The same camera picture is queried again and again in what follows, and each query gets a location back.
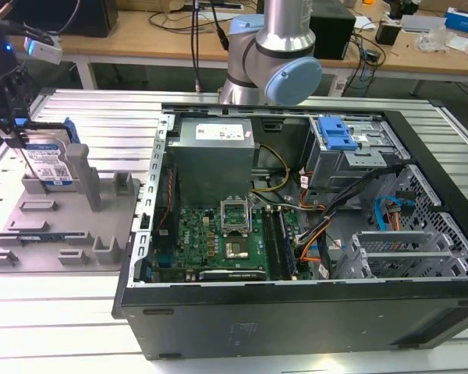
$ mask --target metal slotted table surface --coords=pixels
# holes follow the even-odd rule
[[[34,119],[76,124],[101,176],[129,170],[143,181],[163,102],[214,104],[212,93],[57,90],[39,97]],[[313,97],[317,108],[401,111],[468,198],[468,132],[428,101]],[[0,229],[23,191],[21,160],[0,148]],[[140,212],[137,204],[136,214]],[[0,372],[468,373],[468,330],[430,351],[148,362],[126,321],[111,317],[118,274],[0,276]]]

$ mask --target motherboard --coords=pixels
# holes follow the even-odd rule
[[[161,278],[183,277],[185,281],[215,281],[234,274],[263,280],[290,279],[296,273],[294,248],[300,233],[296,211],[253,208],[248,212],[244,217],[243,210],[236,209],[226,210],[223,216],[218,208],[181,209],[178,245],[172,252],[156,256],[154,271],[161,273]],[[222,220],[242,225],[246,219],[249,234],[225,233]]]

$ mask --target sticker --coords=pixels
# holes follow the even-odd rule
[[[326,269],[322,263],[319,265],[319,273],[321,273],[324,279],[329,279],[328,269]]]
[[[312,0],[302,1],[302,12],[301,12],[301,23],[309,23],[310,17],[312,16]]]
[[[365,136],[365,135],[355,135],[355,136],[352,136],[352,139],[356,143],[369,142],[369,140],[367,139],[367,136]]]
[[[196,140],[244,140],[243,125],[200,123],[196,126]]]
[[[27,144],[24,154],[38,179],[50,185],[73,182],[66,164],[59,160],[61,150],[55,144]]]
[[[309,177],[302,175],[300,177],[300,184],[302,185],[302,189],[309,189]]]
[[[35,241],[35,242],[39,242],[41,240],[39,236],[19,236],[19,239],[24,240],[24,241]]]

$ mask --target floor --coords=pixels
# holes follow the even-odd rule
[[[28,61],[27,67],[39,86],[58,88],[81,88],[76,68],[71,63],[60,66]],[[157,91],[194,91],[193,70],[168,66],[135,66],[96,64],[95,76],[101,90],[157,90]],[[225,70],[202,69],[200,78],[205,92],[216,92],[225,81]],[[325,96],[331,85],[331,76],[324,76],[316,96]],[[412,80],[378,78],[367,94],[368,97],[413,99],[410,96]],[[358,97],[360,93],[349,90],[346,96]],[[468,95],[454,83],[426,82],[421,88],[420,99],[436,99],[445,106],[468,129]]]

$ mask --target blue box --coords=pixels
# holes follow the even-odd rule
[[[445,26],[449,29],[464,31],[468,33],[468,14],[457,12],[454,8],[447,9],[445,14],[447,20],[445,21]]]

